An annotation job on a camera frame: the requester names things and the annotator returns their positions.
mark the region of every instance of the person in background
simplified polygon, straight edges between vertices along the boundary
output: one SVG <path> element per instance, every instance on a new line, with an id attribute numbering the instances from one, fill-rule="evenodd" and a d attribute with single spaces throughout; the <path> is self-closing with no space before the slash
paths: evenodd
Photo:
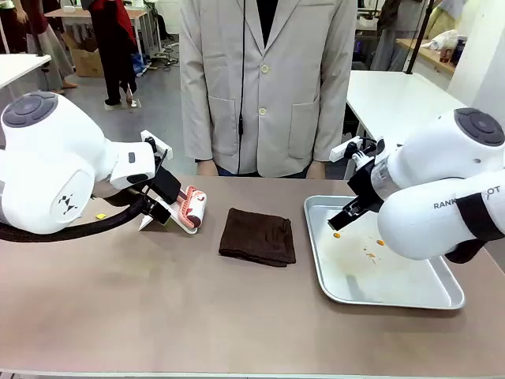
<path id="1" fill-rule="evenodd" d="M 456 21 L 463 15 L 466 0 L 437 0 L 429 18 L 425 39 L 434 39 L 448 30 L 456 29 Z"/>
<path id="2" fill-rule="evenodd" d="M 28 53 L 50 55 L 48 71 L 36 70 L 39 89 L 62 94 L 65 89 L 76 88 L 77 84 L 66 80 L 73 74 L 73 68 L 44 16 L 42 0 L 13 0 L 13 3 L 18 21 L 26 25 Z"/>
<path id="3" fill-rule="evenodd" d="M 198 174 L 325 178 L 356 19 L 350 0 L 183 1 L 182 117 Z"/>
<path id="4" fill-rule="evenodd" d="M 126 94 L 127 104 L 131 105 L 137 90 L 131 54 L 137 51 L 137 42 L 123 1 L 82 0 L 81 4 L 92 15 L 107 87 L 105 108 L 112 110 L 122 105 L 120 88 Z"/>
<path id="5" fill-rule="evenodd" d="M 396 40 L 417 38 L 427 4 L 426 0 L 386 0 L 377 25 L 380 41 L 371 70 L 403 71 L 408 52 Z"/>

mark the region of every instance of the brown towel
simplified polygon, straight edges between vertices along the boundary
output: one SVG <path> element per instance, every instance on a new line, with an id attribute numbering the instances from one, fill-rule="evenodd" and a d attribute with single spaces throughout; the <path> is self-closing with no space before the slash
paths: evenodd
<path id="1" fill-rule="evenodd" d="M 296 263 L 291 221 L 232 208 L 228 212 L 219 253 L 274 267 Z"/>

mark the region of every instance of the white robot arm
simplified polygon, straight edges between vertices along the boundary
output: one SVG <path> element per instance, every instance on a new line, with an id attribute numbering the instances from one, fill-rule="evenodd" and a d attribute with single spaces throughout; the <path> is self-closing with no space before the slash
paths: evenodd
<path id="1" fill-rule="evenodd" d="M 5 150 L 0 150 L 0 238 L 29 237 L 21 231 L 36 235 L 61 231 L 80 217 L 91 197 L 104 197 L 115 205 L 138 202 L 137 214 L 162 223 L 170 217 L 141 193 L 150 186 L 172 204 L 181 188 L 160 167 L 160 156 L 171 154 L 170 147 L 148 132 L 143 132 L 143 142 L 109 141 L 81 109 L 47 92 L 21 97 L 0 120 L 6 136 Z M 118 226 L 116 220 L 126 221 L 108 220 L 98 229 L 74 227 L 73 236 L 110 229 Z"/>
<path id="2" fill-rule="evenodd" d="M 378 212 L 383 240 L 396 253 L 422 260 L 471 259 L 505 237 L 505 135 L 488 114 L 466 108 L 440 116 L 391 153 L 353 154 L 358 195 L 329 224 L 336 230 Z"/>

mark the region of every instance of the wall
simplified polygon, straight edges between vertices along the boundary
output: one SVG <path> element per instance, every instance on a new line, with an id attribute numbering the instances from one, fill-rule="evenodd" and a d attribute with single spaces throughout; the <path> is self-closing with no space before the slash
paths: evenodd
<path id="1" fill-rule="evenodd" d="M 505 125 L 505 0 L 484 0 L 448 92 L 470 107 L 488 112 Z"/>
<path id="2" fill-rule="evenodd" d="M 178 34 L 181 31 L 179 22 L 179 8 L 183 0 L 158 0 L 156 9 L 165 20 L 166 32 Z"/>
<path id="3" fill-rule="evenodd" d="M 488 67 L 488 72 L 475 96 L 473 106 L 491 114 L 505 127 L 505 31 L 496 48 L 496 53 Z"/>
<path id="4" fill-rule="evenodd" d="M 482 0 L 467 0 L 461 20 L 458 22 L 458 33 L 464 36 L 469 36 L 472 32 L 473 25 L 477 19 L 479 8 Z"/>

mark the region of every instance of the metal tray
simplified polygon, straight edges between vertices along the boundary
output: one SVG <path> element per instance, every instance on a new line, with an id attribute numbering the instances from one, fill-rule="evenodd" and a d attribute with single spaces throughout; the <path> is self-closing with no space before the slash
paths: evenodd
<path id="1" fill-rule="evenodd" d="M 336 302 L 457 310 L 465 295 L 442 257 L 412 261 L 380 246 L 377 214 L 368 212 L 339 231 L 327 224 L 353 197 L 313 196 L 304 209 L 317 276 Z"/>

